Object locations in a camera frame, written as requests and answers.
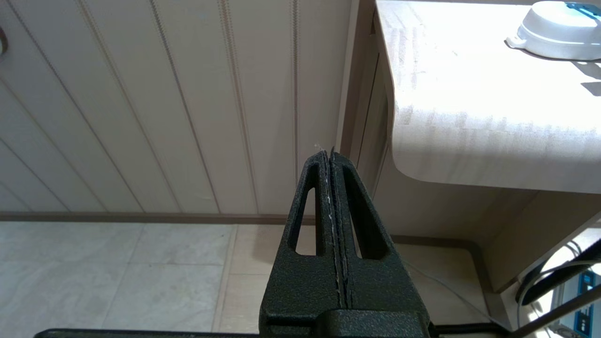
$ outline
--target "countertop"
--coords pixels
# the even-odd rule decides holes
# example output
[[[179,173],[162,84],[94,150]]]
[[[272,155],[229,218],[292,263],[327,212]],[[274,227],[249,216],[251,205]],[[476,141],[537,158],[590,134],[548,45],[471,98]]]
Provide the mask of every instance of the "countertop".
[[[376,5],[394,102],[390,146],[403,174],[439,183],[601,192],[600,62],[510,49],[504,40],[529,6]]]

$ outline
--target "black clamp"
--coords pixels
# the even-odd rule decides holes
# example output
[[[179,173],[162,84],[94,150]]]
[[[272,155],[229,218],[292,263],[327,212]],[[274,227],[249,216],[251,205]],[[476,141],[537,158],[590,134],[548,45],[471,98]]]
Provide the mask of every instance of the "black clamp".
[[[317,250],[303,256],[295,249],[312,188]],[[353,164],[335,152],[310,157],[261,304],[260,334],[429,337],[429,323]]]

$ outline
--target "beige tile floor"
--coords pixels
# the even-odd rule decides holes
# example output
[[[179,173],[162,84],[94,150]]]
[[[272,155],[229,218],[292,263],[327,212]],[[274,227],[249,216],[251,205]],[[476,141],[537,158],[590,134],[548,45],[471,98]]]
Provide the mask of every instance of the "beige tile floor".
[[[315,254],[314,229],[301,228],[300,254]],[[250,224],[0,223],[0,327],[11,338],[56,327],[256,333],[283,230]],[[486,311],[467,251],[397,249]],[[440,285],[409,272],[434,323],[485,320]]]
[[[226,262],[213,331],[257,333],[259,306],[278,250],[283,226],[238,225],[231,260]],[[314,227],[301,227],[297,252],[315,254]],[[410,263],[443,279],[486,312],[471,255],[462,249],[396,245]],[[486,321],[448,290],[409,268],[436,324]]]

